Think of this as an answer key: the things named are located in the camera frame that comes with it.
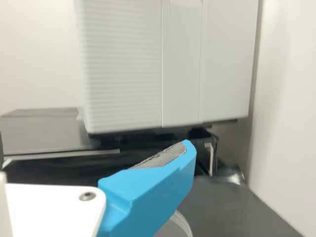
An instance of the white wall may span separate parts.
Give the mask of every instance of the white wall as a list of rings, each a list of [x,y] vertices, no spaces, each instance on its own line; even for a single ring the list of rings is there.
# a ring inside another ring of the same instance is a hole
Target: white wall
[[[0,114],[81,104],[72,2],[0,1]]]
[[[249,185],[316,236],[316,1],[263,0]]]

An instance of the ribbed plastic surface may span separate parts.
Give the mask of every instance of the ribbed plastic surface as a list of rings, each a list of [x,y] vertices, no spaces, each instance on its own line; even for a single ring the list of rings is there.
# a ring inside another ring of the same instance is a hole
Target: ribbed plastic surface
[[[88,132],[161,126],[161,1],[75,0]]]

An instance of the white cabinet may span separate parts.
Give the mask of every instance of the white cabinet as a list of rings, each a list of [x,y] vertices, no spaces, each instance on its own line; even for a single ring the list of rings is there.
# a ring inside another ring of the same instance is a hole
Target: white cabinet
[[[258,0],[75,0],[89,133],[247,116]]]

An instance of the dark gray surface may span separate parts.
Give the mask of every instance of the dark gray surface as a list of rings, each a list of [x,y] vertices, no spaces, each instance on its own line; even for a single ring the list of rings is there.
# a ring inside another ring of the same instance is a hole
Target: dark gray surface
[[[195,178],[178,210],[194,237],[301,237],[246,186]]]
[[[0,117],[4,155],[91,150],[76,108],[16,110]]]

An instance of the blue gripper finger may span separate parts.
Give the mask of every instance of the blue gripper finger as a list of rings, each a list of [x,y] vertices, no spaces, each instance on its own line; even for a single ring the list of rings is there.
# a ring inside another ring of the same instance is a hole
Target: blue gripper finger
[[[184,151],[161,167],[122,170],[102,178],[98,188],[107,203],[98,237],[152,237],[189,193],[196,149],[182,141]]]

